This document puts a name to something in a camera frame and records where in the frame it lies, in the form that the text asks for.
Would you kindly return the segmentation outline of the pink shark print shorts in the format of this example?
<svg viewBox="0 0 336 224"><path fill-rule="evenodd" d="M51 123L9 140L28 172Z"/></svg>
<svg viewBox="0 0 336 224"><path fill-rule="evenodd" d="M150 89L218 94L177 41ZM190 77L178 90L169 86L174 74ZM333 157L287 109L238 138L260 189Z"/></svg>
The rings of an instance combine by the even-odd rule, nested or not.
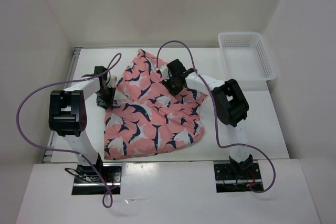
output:
<svg viewBox="0 0 336 224"><path fill-rule="evenodd" d="M157 71L164 64L140 49L123 72L117 91L125 98L114 100L105 113L105 159L170 153L201 139L199 110L207 95L188 88L170 94Z"/></svg>

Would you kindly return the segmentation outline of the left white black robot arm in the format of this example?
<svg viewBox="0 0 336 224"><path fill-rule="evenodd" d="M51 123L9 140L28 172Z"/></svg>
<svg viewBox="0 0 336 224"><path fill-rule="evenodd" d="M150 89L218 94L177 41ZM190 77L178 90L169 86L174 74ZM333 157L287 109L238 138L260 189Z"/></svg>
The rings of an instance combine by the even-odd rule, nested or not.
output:
<svg viewBox="0 0 336 224"><path fill-rule="evenodd" d="M105 175L100 154L93 148L86 132L88 123L85 101L93 94L103 109L113 108L116 78L110 80L108 69L96 66L92 74L84 75L79 82L50 94L49 127L61 136L77 154L79 174L93 182Z"/></svg>

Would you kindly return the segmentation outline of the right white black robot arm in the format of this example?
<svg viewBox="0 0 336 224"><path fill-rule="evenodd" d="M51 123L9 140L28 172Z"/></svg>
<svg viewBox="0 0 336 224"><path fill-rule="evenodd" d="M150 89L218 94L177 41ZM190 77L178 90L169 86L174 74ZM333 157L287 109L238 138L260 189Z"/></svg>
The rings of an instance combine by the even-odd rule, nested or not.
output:
<svg viewBox="0 0 336 224"><path fill-rule="evenodd" d="M173 95L181 93L183 89L209 95L214 106L215 129L218 129L219 122L226 126L230 145L230 172L235 178L243 178L252 167L253 156L246 146L249 104L238 82L234 79L218 80L200 74L193 68L186 69L178 59L160 66L157 72Z"/></svg>

